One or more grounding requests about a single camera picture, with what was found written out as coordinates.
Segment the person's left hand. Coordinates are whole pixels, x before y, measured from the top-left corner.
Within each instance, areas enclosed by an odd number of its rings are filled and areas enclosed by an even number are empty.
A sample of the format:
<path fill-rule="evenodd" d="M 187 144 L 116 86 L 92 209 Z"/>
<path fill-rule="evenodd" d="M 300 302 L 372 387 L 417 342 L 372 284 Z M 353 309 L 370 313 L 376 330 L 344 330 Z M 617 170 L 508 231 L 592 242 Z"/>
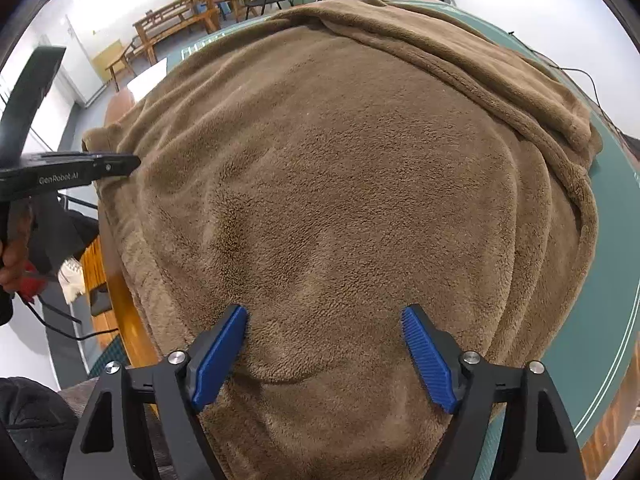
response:
<path fill-rule="evenodd" d="M 28 243 L 32 232 L 32 205 L 29 200 L 12 206 L 10 218 L 13 223 L 10 226 L 8 242 L 1 245 L 1 287 L 9 294 L 20 288 L 21 281 L 26 271 L 28 260 Z"/>

